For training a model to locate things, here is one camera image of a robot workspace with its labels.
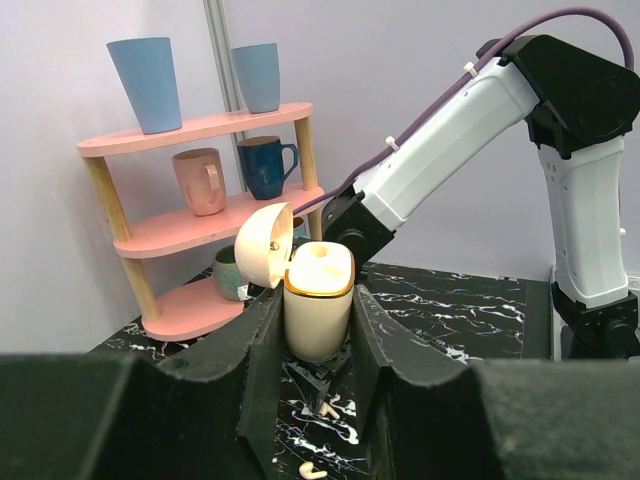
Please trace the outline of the white earbud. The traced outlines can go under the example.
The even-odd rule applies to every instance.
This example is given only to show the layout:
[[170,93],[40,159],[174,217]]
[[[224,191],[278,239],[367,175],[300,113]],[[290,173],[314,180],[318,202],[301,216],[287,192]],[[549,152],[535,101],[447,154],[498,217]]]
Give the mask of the white earbud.
[[321,416],[330,416],[331,418],[335,419],[335,420],[339,420],[340,419],[340,415],[337,413],[337,411],[327,402],[323,402],[320,410],[319,410],[319,414]]
[[326,478],[328,472],[326,470],[318,470],[315,468],[314,463],[304,462],[298,468],[299,475],[304,480],[320,480]]

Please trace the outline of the white earbud case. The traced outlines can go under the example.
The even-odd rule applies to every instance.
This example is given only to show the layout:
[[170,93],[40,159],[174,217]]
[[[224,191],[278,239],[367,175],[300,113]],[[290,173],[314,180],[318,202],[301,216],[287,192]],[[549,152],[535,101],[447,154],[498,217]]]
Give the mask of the white earbud case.
[[284,328],[289,350],[313,363],[336,355],[345,341],[355,282],[355,259],[344,245],[310,241],[293,246],[290,203],[255,211],[234,245],[239,270],[252,284],[284,285]]

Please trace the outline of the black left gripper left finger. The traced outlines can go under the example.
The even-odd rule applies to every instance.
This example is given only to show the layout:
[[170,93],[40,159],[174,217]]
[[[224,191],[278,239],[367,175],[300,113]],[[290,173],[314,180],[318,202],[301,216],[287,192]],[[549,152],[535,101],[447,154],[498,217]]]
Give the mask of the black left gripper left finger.
[[270,479],[283,291],[154,363],[134,354],[1,360],[5,479]]

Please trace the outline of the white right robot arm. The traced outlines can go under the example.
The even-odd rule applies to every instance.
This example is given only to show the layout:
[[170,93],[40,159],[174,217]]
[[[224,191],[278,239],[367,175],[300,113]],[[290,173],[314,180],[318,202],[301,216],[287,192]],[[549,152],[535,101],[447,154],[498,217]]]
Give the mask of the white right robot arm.
[[636,297],[622,259],[619,172],[624,138],[639,115],[639,77],[549,35],[493,40],[466,77],[383,155],[323,196],[322,237],[363,264],[383,250],[418,207],[510,128],[501,164],[479,184],[513,195],[518,160],[537,160],[545,184],[554,262],[551,302],[589,358],[639,352]]

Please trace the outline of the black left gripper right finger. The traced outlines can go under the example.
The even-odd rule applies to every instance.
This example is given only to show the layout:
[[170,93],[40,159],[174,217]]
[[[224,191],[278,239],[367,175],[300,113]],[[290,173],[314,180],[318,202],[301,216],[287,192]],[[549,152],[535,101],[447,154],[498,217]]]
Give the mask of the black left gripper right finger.
[[454,360],[354,291],[357,430],[375,479],[635,479],[635,361]]

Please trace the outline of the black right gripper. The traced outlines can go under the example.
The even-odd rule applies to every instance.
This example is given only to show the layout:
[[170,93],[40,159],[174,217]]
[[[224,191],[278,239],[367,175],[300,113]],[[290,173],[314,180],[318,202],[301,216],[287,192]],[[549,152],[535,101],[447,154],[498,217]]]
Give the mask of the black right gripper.
[[307,362],[287,352],[287,375],[314,414],[320,412],[328,396],[336,393],[349,368],[349,349],[320,363]]

